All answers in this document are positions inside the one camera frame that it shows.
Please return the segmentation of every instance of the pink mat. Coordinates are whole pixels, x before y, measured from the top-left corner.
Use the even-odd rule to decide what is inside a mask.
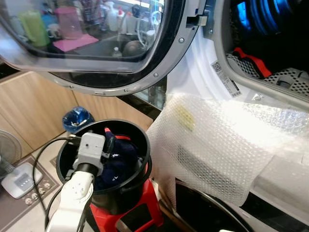
[[[85,34],[81,38],[77,40],[59,40],[53,42],[54,46],[59,48],[60,50],[67,52],[78,47],[82,47],[88,44],[93,44],[97,42],[98,39],[92,37],[91,35]]]

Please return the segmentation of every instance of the red plastic stool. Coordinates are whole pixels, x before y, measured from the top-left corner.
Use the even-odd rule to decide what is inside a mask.
[[[106,213],[106,211],[104,211],[104,209],[98,208],[93,204],[90,205],[90,208],[96,220],[98,228],[100,229],[100,232],[117,232],[116,229],[117,221],[142,204],[147,205],[152,219],[148,221],[146,224],[139,227],[137,230],[135,230],[135,232],[142,232],[147,228],[151,227],[152,225],[156,225],[157,227],[163,225],[162,213],[160,211],[154,187],[150,179],[146,180],[144,183],[143,194],[142,197],[140,198],[140,201],[133,209],[129,210],[124,214],[109,215]]]

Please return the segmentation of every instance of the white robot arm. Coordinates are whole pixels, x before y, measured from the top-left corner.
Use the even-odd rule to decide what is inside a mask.
[[[82,136],[78,149],[78,158],[73,164],[75,172],[72,178],[63,186],[60,204],[46,232],[79,232],[84,227],[84,209],[91,203],[93,180],[103,171],[101,156],[105,137],[94,133],[85,133]]]

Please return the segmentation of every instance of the sticker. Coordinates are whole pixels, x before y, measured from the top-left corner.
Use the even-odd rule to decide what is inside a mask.
[[[228,78],[224,74],[219,62],[215,61],[211,65],[212,65],[213,69],[216,71],[217,75],[219,76],[220,80],[224,84],[227,91],[231,94],[231,96],[233,98],[239,96],[241,94],[239,88],[237,87],[237,85],[235,84],[234,81],[232,81],[230,78]]]

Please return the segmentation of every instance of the black bin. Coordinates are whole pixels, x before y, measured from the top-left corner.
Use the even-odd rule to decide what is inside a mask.
[[[149,177],[152,168],[150,145],[148,137],[142,129],[124,120],[103,120],[94,122],[83,127],[75,134],[77,136],[82,136],[86,132],[92,132],[105,135],[105,127],[108,127],[114,134],[129,136],[132,143],[138,148],[138,156],[143,158],[140,169],[125,182],[112,188],[94,191],[92,195],[92,203],[95,206],[104,208],[111,215],[117,215],[132,209],[141,198],[143,183]],[[68,170],[73,169],[72,165],[76,156],[77,148],[65,142],[56,160],[57,174],[62,183],[65,182],[65,176]]]

